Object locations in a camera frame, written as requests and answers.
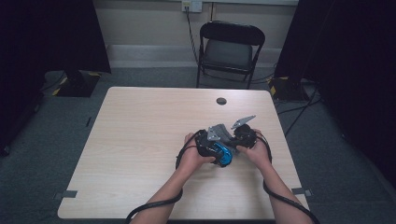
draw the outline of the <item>chair backrest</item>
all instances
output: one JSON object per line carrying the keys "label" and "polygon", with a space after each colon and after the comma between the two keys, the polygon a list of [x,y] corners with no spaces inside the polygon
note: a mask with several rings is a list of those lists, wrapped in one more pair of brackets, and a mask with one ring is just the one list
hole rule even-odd
{"label": "chair backrest", "polygon": [[252,46],[262,45],[264,33],[257,27],[227,21],[210,21],[200,30],[200,37]]}

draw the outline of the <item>person's right arm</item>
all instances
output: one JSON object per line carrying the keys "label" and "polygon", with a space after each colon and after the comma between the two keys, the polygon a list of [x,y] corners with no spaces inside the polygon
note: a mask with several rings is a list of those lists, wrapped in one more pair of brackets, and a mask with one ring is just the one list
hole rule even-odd
{"label": "person's right arm", "polygon": [[[262,177],[264,178],[265,184],[269,190],[271,190],[273,193],[276,193],[301,204],[274,169],[268,157],[267,148],[262,141],[257,141],[253,148],[246,148],[241,146],[238,146],[236,148],[239,151],[245,153],[247,157],[260,170],[260,172],[262,173]],[[274,210],[276,223],[313,223],[311,218],[299,209],[287,203],[283,203],[272,196],[270,196],[270,201]]]}

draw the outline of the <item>gray carpeted floor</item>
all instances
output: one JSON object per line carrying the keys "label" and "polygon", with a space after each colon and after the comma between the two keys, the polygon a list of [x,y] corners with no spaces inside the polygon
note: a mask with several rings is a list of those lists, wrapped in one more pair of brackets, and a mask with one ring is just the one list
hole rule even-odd
{"label": "gray carpeted floor", "polygon": [[[254,79],[273,71],[258,68]],[[61,74],[47,73],[47,84]],[[61,201],[53,196],[67,188],[108,88],[194,88],[195,75],[196,68],[189,67],[114,68],[112,75],[100,78],[91,98],[54,97],[51,93],[55,87],[44,91],[40,109],[11,144],[10,156],[0,158],[0,223],[122,223],[123,220],[61,220],[57,217]],[[210,77],[204,77],[203,82],[225,89],[244,89],[246,85]],[[261,83],[251,89],[268,90],[262,79],[256,82]],[[315,86],[305,88],[311,93]],[[278,112],[304,105],[275,104]],[[285,131],[299,112],[279,115]],[[321,223],[396,223],[394,189],[384,187],[370,162],[343,139],[336,119],[323,103],[305,110],[287,140],[303,187],[314,193],[307,200]]]}

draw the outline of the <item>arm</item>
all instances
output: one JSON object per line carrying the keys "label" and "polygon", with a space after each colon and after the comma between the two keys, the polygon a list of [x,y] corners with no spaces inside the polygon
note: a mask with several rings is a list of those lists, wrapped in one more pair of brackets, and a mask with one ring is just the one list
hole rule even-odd
{"label": "arm", "polygon": [[[186,143],[191,136],[192,133],[186,135],[184,142]],[[184,184],[196,170],[198,170],[204,163],[212,162],[215,159],[213,157],[202,157],[198,153],[193,139],[187,145],[187,147],[191,146],[193,146],[193,148],[186,149],[178,168],[173,172],[168,181],[166,181],[166,183],[148,200],[148,203],[154,203],[176,197],[180,193]],[[172,213],[173,207],[174,204],[168,204],[143,210],[136,214],[131,223],[166,223]]]}
{"label": "arm", "polygon": [[[301,204],[274,169],[268,158],[267,148],[262,141],[257,141],[256,145],[251,149],[240,146],[238,146],[237,149],[245,153],[260,170],[268,189]],[[311,218],[297,208],[283,203],[272,196],[270,196],[270,201],[274,210],[276,223],[312,223]]]}

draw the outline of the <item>table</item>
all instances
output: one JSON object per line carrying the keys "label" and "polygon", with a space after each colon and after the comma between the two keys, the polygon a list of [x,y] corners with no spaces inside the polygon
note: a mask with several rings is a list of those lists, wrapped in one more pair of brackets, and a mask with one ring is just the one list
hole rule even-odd
{"label": "table", "polygon": [[[217,104],[225,98],[225,105]],[[113,87],[92,127],[63,198],[60,218],[126,218],[175,170],[184,136],[250,115],[271,146],[286,185],[300,188],[290,151],[268,91]],[[304,195],[297,195],[307,207]],[[184,187],[170,219],[274,218],[262,176],[245,155],[220,168],[205,164]]]}

